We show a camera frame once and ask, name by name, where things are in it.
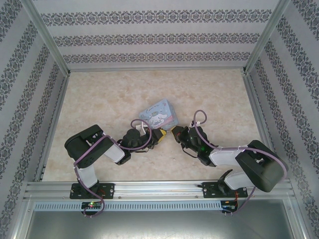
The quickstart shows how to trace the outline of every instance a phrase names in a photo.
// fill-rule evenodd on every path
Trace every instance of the striped damask wallpaper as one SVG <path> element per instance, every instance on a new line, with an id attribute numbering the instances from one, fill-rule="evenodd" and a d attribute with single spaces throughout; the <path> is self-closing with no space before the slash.
<path id="1" fill-rule="evenodd" d="M 318 32 L 318 1 L 291 1 L 250 72 L 274 148 L 290 164 L 310 238 L 319 238 Z"/>
<path id="2" fill-rule="evenodd" d="M 44 151 L 65 77 L 18 0 L 0 0 L 0 239 Z"/>
<path id="3" fill-rule="evenodd" d="M 35 0 L 68 67 L 243 67 L 278 0 Z"/>

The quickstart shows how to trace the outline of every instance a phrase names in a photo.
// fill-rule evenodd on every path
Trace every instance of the yellow object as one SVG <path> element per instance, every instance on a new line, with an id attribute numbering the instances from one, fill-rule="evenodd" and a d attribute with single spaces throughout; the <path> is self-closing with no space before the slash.
<path id="1" fill-rule="evenodd" d="M 162 139 L 166 136 L 166 131 L 164 129 L 160 129 L 160 132 L 162 133 L 162 137 L 159 139 L 159 142 L 162 141 Z"/>

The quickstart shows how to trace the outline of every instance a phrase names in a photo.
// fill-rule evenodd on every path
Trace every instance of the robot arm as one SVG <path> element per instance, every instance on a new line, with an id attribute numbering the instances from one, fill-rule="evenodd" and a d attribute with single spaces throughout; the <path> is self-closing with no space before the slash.
<path id="1" fill-rule="evenodd" d="M 207 135 L 203 132 L 202 127 L 197 127 L 201 136 L 207 140 Z M 176 126 L 172 129 L 175 140 L 184 148 L 189 148 L 197 153 L 197 158 L 205 166 L 234 165 L 242 168 L 242 172 L 227 171 L 220 181 L 220 190 L 236 190 L 238 188 L 256 186 L 264 192 L 270 192 L 273 187 L 280 182 L 284 175 L 281 165 L 274 159 L 262 153 L 244 150 L 238 147 L 237 150 L 221 150 L 216 145 L 211 144 L 217 149 L 209 147 L 198 135 L 195 127 Z M 269 153 L 279 159 L 286 170 L 288 166 L 274 152 L 266 147 L 262 142 L 253 140 L 246 148 L 255 148 L 256 151 Z"/>
<path id="2" fill-rule="evenodd" d="M 96 124 L 84 131 L 70 137 L 64 144 L 69 156 L 76 162 L 84 155 L 90 148 L 92 149 L 85 157 L 76 163 L 76 173 L 78 176 L 79 195 L 83 198 L 95 198 L 84 189 L 81 182 L 89 190 L 99 196 L 102 195 L 101 186 L 95 175 L 94 162 L 103 154 L 110 158 L 118 165 L 122 165 L 131 158 L 132 152 L 138 152 L 136 148 L 153 149 L 166 135 L 166 132 L 160 128 L 147 128 L 145 134 L 141 136 L 140 132 L 132 128 L 127 131 L 123 139 L 114 141 L 109 136 L 105 136 L 103 130 Z"/>

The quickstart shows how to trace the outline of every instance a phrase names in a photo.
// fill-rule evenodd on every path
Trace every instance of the aluminum frame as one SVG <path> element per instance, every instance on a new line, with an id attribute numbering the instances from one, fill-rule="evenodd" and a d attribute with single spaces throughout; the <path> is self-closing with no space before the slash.
<path id="1" fill-rule="evenodd" d="M 165 201 L 193 201 L 205 202 L 212 200 L 233 200 L 234 198 L 206 199 L 203 191 L 197 185 L 203 182 L 216 180 L 194 181 L 136 181 L 136 182 L 103 182 L 114 183 L 114 198 L 106 202 L 165 202 Z M 69 198 L 71 185 L 74 182 L 29 182 L 24 193 L 23 202 L 19 211 L 16 225 L 11 239 L 24 239 L 27 236 L 34 207 L 37 202 L 72 201 L 88 202 L 90 200 L 72 200 Z M 302 219 L 301 212 L 296 201 L 289 179 L 277 184 L 270 193 L 256 189 L 251 200 L 283 200 L 287 217 L 293 230 L 294 238 L 308 239 L 309 235 Z"/>
<path id="2" fill-rule="evenodd" d="M 43 168 L 44 166 L 46 165 L 47 161 L 48 161 L 48 158 L 49 158 L 49 154 L 50 154 L 50 149 L 51 149 L 51 146 L 52 146 L 52 143 L 53 143 L 53 139 L 54 139 L 54 134 L 55 134 L 55 130 L 56 130 L 56 127 L 58 125 L 58 121 L 59 121 L 59 117 L 60 117 L 60 113 L 61 113 L 61 110 L 62 110 L 62 105 L 63 105 L 63 102 L 64 102 L 64 97 L 65 97 L 65 94 L 66 94 L 66 90 L 67 90 L 67 87 L 68 87 L 68 84 L 69 84 L 69 80 L 70 80 L 70 76 L 69 74 L 67 74 L 66 76 L 66 79 L 65 79 L 65 83 L 64 83 L 64 86 L 63 86 L 63 90 L 62 90 L 62 94 L 61 96 L 59 97 L 58 99 L 58 104 L 57 104 L 57 108 L 56 108 L 56 111 L 54 112 L 54 120 L 53 120 L 53 124 L 49 130 L 49 135 L 48 135 L 48 141 L 46 142 L 45 144 L 45 147 L 44 147 L 44 153 L 42 154 L 42 157 L 41 157 L 41 160 L 40 160 L 40 163 L 39 163 L 39 168 L 38 168 L 38 171 L 36 172 L 36 175 L 35 175 L 35 181 L 40 181 L 41 180 L 41 176 L 43 174 Z"/>
<path id="3" fill-rule="evenodd" d="M 252 85 L 252 81 L 250 79 L 250 75 L 242 72 L 242 77 L 243 77 L 243 80 L 244 80 L 244 85 L 245 85 L 246 92 L 247 92 L 247 95 L 248 95 L 249 103 L 250 103 L 252 111 L 253 111 L 253 115 L 254 115 L 254 118 L 255 118 L 255 122 L 256 122 L 256 125 L 257 125 L 257 129 L 258 129 L 261 141 L 268 148 L 270 148 L 272 151 L 274 151 L 273 145 L 271 143 L 271 139 L 269 137 L 269 133 L 267 131 L 265 119 L 263 117 L 262 110 L 261 110 L 260 105 L 258 103 L 256 92 L 253 90 L 254 87 Z"/>
<path id="4" fill-rule="evenodd" d="M 64 76 L 69 75 L 69 68 L 63 59 L 61 52 L 59 51 L 55 41 L 53 40 L 52 35 L 50 34 L 48 28 L 46 27 L 41 15 L 39 14 L 38 10 L 36 9 L 32 0 L 21 0 L 21 4 L 23 5 L 24 9 L 30 16 L 33 24 L 36 26 L 39 34 L 41 35 L 44 43 L 47 45 L 50 53 L 52 54 L 54 60 L 58 64 L 59 68 L 63 72 Z"/>
<path id="5" fill-rule="evenodd" d="M 245 72 L 248 73 L 254 67 L 258 57 L 260 56 L 261 52 L 264 49 L 264 46 L 268 42 L 271 34 L 276 28 L 277 23 L 279 22 L 281 16 L 283 15 L 284 11 L 286 10 L 290 0 L 279 0 L 276 8 L 271 14 L 269 21 L 267 22 L 266 27 L 263 30 L 263 33 L 259 37 L 256 46 L 254 47 L 252 53 L 250 54 L 247 64 L 245 66 Z"/>

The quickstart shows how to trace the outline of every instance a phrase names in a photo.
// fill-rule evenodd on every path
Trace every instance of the enclosure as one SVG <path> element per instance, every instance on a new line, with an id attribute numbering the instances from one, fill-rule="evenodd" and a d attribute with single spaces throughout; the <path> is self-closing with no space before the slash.
<path id="1" fill-rule="evenodd" d="M 318 0 L 0 4 L 0 238 L 319 238 Z M 124 165 L 96 161 L 113 198 L 84 218 L 65 141 L 94 124 L 118 140 L 161 99 L 182 126 L 206 111 L 216 145 L 260 140 L 288 177 L 224 216 L 197 185 L 240 168 L 204 166 L 167 132 Z"/>

